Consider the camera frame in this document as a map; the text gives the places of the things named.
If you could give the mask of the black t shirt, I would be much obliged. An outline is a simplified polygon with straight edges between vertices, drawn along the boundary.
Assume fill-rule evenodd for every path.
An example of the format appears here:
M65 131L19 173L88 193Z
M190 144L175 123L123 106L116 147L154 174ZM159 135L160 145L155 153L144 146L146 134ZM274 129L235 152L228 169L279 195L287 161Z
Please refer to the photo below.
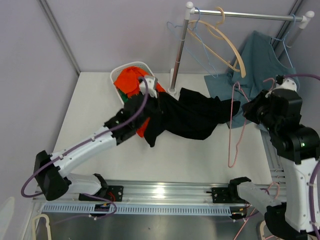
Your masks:
M164 131L186 139L205 140L217 125L229 122L241 105L237 100L206 97L186 88L180 90L179 99L160 92L155 103L155 113L142 127L150 147L155 146L157 137Z

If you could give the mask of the green t shirt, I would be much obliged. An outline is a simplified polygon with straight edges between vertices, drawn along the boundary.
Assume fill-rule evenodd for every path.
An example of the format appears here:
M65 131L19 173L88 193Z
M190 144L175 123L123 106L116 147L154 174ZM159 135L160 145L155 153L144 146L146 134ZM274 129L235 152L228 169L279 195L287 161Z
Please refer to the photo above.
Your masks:
M124 92L122 92L120 89L118 89L118 93L119 93L123 103L126 103L129 100L128 96Z

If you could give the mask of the orange t shirt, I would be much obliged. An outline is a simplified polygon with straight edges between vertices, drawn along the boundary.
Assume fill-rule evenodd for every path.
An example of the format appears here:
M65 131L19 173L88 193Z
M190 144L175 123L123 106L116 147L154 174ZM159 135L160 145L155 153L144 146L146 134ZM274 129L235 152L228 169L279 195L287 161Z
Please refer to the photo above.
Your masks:
M138 127L136 130L138 136L145 139L147 138L147 134L149 133L150 127L152 126L152 118L143 117L142 111L147 101L147 97L150 95L148 93L142 94L140 92L139 77L145 77L147 75L149 74L145 70L136 66L131 66L125 68L114 82L114 85L116 86L117 90L121 90L128 96L128 101L124 103L124 109L126 111L130 111L133 114L135 114L139 109L142 109L141 113L132 121L132 123ZM158 97L160 96L160 93L165 92L165 90L158 83L158 81L156 85L156 90Z

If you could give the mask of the light blue wire hanger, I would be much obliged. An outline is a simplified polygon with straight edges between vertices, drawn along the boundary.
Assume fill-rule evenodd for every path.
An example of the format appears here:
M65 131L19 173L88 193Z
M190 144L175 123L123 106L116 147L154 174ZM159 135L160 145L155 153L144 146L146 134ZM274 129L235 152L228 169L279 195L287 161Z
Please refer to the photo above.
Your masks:
M174 35L174 37L180 41L180 47L178 48L178 60L176 61L178 63L178 67L180 66L181 58L183 50L187 51L190 56L211 76L216 78L219 74L215 68L215 66L211 63L211 58L209 54L209 50L206 48L201 36L198 34L198 24L200 23L202 14L198 13L198 18L195 20L195 23L191 23L191 20L188 19L187 23L185 23L185 19L183 20L182 25L174 25L172 22L167 21L166 27L167 29ZM192 34L195 34L195 39L192 40L192 43L195 43L196 40L200 40L199 47L194 49L189 49L191 45L185 45L186 36L189 34L192 37ZM196 50L200 50L201 54L205 54L206 56L206 64L201 62L198 59L199 54L196 53Z

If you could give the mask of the beige wooden hanger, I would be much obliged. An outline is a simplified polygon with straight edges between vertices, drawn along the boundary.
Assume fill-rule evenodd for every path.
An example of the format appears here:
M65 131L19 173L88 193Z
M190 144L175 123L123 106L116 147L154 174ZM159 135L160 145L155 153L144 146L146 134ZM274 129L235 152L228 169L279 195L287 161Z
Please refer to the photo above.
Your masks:
M214 25L212 25L207 21L201 20L201 17L199 16L197 20L189 21L189 23L187 24L187 32L202 45L204 52L206 54L210 53L211 55L215 56L218 60L220 60L223 64L225 64L230 70L236 73L239 73L240 77L244 78L247 76L247 71L246 71L245 63L241 57L241 54L239 53L236 46L232 43L232 41L219 29L219 26L223 25L225 22L225 19L226 19L225 11L221 7L216 7L215 10L217 10L221 14L220 21L217 21ZM197 32L198 25L205 26L206 31L214 39L222 41L229 46L229 48L232 50L235 56L235 61L233 64L231 64L230 61L227 61L224 58L222 58L218 53L216 53L212 48L210 48L207 44L204 43L204 41L201 39L200 35Z

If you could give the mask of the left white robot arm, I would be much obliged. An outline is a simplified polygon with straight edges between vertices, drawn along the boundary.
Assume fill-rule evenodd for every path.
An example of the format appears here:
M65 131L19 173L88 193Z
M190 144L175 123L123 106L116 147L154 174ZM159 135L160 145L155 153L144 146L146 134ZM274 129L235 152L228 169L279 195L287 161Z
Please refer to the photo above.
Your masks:
M90 194L97 201L105 199L108 184L100 174L80 175L73 180L71 172L93 156L133 137L146 120L159 111L158 97L136 95L115 116L81 142L51 154L45 150L39 152L35 157L33 173L42 195L47 201L57 200L73 190L78 181L81 195Z

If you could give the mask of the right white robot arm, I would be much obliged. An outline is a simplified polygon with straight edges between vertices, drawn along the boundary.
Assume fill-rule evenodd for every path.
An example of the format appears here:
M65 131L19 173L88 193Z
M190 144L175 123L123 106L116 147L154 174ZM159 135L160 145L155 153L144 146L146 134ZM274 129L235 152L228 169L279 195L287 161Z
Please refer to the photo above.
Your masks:
M245 200L263 216L269 231L283 240L306 240L320 236L317 173L320 169L320 137L302 125L303 100L294 90L263 90L243 105L244 117L263 125L280 158L285 175L286 201L273 199L249 178L232 179L227 196Z

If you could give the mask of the grey blue t shirt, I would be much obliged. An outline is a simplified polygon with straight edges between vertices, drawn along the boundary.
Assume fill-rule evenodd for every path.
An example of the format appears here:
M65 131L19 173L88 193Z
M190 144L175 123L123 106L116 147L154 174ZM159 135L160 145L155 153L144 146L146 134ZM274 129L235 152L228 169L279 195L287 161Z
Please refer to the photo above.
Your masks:
M253 31L247 38L241 57L246 68L244 78L237 72L219 74L216 78L211 75L204 77L212 98L240 102L238 113L230 118L232 128L242 127L245 122L241 106L253 100L262 90L272 87L271 80L264 80L296 73L295 68L286 67L278 61L271 45L271 37L258 31Z

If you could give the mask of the beige hanger on floor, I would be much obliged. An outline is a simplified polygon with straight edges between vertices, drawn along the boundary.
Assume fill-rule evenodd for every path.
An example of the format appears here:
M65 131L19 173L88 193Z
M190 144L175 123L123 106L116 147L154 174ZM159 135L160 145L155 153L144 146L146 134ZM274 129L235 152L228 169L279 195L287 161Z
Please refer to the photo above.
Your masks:
M274 240L276 237L269 231L265 221L262 221L258 227L258 235L261 240Z

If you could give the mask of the white plastic basket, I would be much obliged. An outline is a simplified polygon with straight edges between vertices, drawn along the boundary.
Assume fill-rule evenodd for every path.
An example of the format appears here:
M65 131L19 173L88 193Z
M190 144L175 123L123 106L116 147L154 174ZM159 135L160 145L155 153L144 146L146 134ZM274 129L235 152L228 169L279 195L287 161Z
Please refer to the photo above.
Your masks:
M129 63L123 64L123 65L118 66L115 69L113 69L111 71L111 73L109 74L109 79L110 79L110 81L112 83L112 86L115 89L115 92L116 92L116 94L117 94L117 96L118 96L118 98L119 98L119 100L120 100L122 105L124 105L123 98L121 97L120 92L118 91L118 89L114 85L114 82L117 80L117 78L120 75L120 73L124 69L126 69L128 67L139 67L139 68L143 69L144 71L146 71L149 75L155 76L154 73L152 72L152 70L149 68L149 66L146 63L142 62L142 61L129 62Z

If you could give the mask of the white metal clothes rack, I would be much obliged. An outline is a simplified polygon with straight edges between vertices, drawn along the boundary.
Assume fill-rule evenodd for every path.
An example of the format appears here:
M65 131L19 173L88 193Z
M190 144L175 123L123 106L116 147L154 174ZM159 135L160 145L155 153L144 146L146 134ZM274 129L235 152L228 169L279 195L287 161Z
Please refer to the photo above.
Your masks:
M295 14L298 12L302 4L304 3L303 0L297 0L295 4L293 5L290 14ZM188 19L191 18L191 15L198 15L201 13L202 15L208 15L208 16L221 16L221 14L217 10L203 10L198 9L194 7L194 4L189 1L185 5L185 13L184 13L184 20L185 23L188 22ZM254 13L240 13L240 12L229 12L225 11L225 17L234 17L234 18L245 18L245 19L259 19L259 20L272 20L272 21L284 21L284 24L282 25L280 31L278 32L276 38L281 39L287 30L289 30L289 27L293 26L294 20L293 17L289 15L269 15L269 14L254 14ZM287 42L288 46L291 48L298 36L301 34L301 32L308 26L309 22L314 18L315 12L314 11L307 11L302 16L296 16L296 24L298 26L297 32L292 36L289 41ZM175 65L174 68L170 70L170 87L168 88L168 93L172 96L175 96L177 93L176 90L176 82L177 82L177 76L179 72L178 68L178 51L176 55Z

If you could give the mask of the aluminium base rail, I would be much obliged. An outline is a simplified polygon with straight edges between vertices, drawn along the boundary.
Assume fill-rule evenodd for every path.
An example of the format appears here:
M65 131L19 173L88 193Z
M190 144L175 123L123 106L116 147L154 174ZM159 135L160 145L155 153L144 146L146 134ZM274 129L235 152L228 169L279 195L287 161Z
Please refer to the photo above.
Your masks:
M66 138L60 139L56 152L65 150L62 145L67 142ZM71 178L99 174L107 180L138 183L144 190L151 188L153 199L164 201L177 192L178 184L227 184L231 179L248 177L285 201L283 171L269 166L269 151L271 147L254 125L245 131L221 126L204 140L165 131L156 138L154 147L134 135L83 162L71 172Z

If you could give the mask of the right black mount plate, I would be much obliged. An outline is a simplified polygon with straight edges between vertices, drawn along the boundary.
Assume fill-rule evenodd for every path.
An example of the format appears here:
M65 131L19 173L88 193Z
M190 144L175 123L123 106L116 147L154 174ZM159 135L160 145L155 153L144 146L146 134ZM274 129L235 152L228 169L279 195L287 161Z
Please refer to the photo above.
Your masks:
M214 204L241 204L244 203L233 190L228 187L212 187L210 189Z

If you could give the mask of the black mount plate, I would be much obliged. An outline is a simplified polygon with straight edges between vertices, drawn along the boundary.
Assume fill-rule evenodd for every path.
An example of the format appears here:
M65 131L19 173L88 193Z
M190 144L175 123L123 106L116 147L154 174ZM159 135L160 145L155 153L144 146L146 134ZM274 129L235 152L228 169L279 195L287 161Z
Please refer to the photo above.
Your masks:
M241 204L244 203L233 190L228 187L212 187L210 189L214 204Z
M99 197L110 200L112 202L121 202L123 199L123 191L124 187L122 185L109 185L108 188L103 187L97 193L89 195L85 195L83 193L79 194L79 201L98 201L98 199L93 198Z

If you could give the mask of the left black mount plate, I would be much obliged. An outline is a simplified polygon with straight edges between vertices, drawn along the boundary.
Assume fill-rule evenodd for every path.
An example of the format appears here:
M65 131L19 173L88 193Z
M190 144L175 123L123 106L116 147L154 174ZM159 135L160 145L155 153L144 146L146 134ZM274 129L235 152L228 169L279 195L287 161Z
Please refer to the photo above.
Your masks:
M85 195L83 193L79 194L79 201L98 201L98 199L93 198L99 197L110 200L112 202L121 202L123 199L123 191L124 187L122 185L109 185L108 188L103 187L97 193L89 195Z

